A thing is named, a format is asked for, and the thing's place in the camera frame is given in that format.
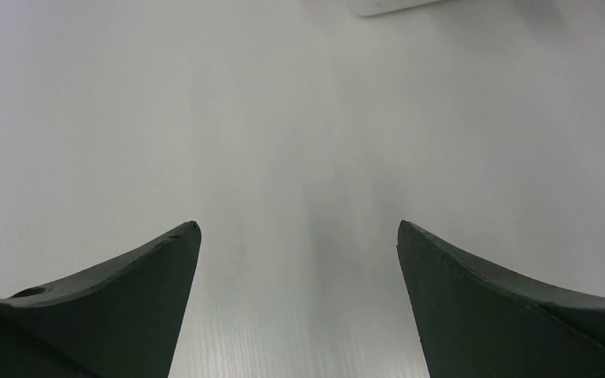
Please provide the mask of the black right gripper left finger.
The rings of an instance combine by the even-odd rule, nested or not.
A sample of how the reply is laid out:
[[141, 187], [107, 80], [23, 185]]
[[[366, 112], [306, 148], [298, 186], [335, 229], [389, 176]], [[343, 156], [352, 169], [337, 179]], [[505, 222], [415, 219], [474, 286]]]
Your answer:
[[202, 233], [194, 221], [0, 298], [0, 377], [166, 377]]

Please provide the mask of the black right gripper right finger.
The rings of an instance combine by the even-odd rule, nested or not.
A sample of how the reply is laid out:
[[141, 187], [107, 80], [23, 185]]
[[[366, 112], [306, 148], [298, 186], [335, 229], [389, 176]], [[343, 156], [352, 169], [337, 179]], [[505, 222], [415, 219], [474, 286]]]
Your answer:
[[524, 276], [407, 220], [397, 254], [432, 377], [605, 377], [605, 297]]

